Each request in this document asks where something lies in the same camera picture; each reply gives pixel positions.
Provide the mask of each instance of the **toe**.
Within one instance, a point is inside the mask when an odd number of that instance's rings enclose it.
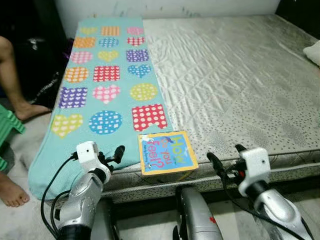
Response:
[[[25,192],[23,194],[20,195],[20,199],[24,202],[27,203],[30,200],[30,197],[28,194],[26,194]]]
[[[14,205],[13,205],[13,206],[14,206],[15,208],[17,208],[17,207],[19,207],[19,206],[20,206],[20,205],[19,205],[19,202],[18,202],[17,200],[13,201],[13,203],[14,203]]]
[[[25,204],[24,201],[22,201],[21,198],[18,198],[18,199],[17,199],[17,202],[19,203],[19,206],[22,206],[23,204]]]
[[[9,201],[10,207],[14,207],[15,206],[15,201]]]

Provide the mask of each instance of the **yoga mat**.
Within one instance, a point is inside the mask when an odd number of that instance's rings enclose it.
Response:
[[[124,168],[140,161],[138,135],[172,131],[144,35],[141,18],[81,21],[50,125],[28,174],[32,194],[42,197],[76,146],[95,141],[106,157],[125,146]],[[47,199],[69,190],[84,174],[78,161],[59,173]]]

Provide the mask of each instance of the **white wall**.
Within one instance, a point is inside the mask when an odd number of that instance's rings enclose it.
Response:
[[[67,37],[93,17],[186,18],[274,14],[280,0],[55,0]]]

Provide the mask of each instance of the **yellow heart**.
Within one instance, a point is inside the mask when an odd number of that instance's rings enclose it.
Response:
[[[72,114],[69,117],[64,115],[55,115],[51,131],[63,139],[67,134],[79,128],[83,122],[83,117],[80,114]]]
[[[119,56],[117,51],[100,51],[98,57],[106,62],[111,62]]]
[[[96,27],[81,27],[80,28],[80,32],[82,32],[83,34],[93,34],[97,31]]]

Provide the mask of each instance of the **white pillow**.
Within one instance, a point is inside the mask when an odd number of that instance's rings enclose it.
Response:
[[[312,46],[308,46],[303,49],[303,52],[308,57],[308,59],[310,59],[320,67],[320,40]]]

